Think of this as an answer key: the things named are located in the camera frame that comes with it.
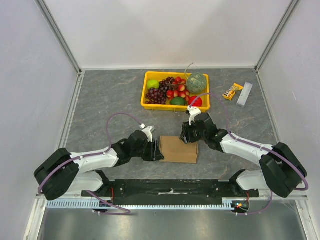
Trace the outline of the brown cardboard box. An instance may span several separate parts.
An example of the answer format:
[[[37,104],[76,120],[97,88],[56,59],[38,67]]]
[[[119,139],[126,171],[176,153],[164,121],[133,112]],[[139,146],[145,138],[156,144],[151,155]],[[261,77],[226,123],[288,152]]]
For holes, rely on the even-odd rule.
[[[184,143],[178,136],[161,136],[159,149],[164,156],[163,163],[196,164],[198,143]]]

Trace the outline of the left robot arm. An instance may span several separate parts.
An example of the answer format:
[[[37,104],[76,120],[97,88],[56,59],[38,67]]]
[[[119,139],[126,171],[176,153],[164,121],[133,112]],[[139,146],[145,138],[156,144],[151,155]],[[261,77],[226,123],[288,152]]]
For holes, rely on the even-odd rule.
[[[100,169],[125,165],[132,158],[141,158],[146,162],[164,160],[152,131],[151,126],[136,130],[128,138],[101,150],[76,153],[59,148],[34,171],[38,192],[48,201],[79,191],[106,196],[110,185]]]

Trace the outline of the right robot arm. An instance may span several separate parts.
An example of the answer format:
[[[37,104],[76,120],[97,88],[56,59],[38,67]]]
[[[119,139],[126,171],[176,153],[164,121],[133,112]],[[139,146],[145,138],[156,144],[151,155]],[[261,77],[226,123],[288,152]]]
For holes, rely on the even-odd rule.
[[[193,108],[186,112],[189,120],[182,123],[181,140],[188,143],[203,141],[212,150],[238,156],[259,170],[240,170],[229,191],[235,197],[248,190],[271,190],[281,198],[293,191],[305,191],[307,171],[292,150],[284,143],[261,144],[239,137],[226,129],[219,129],[208,113]]]

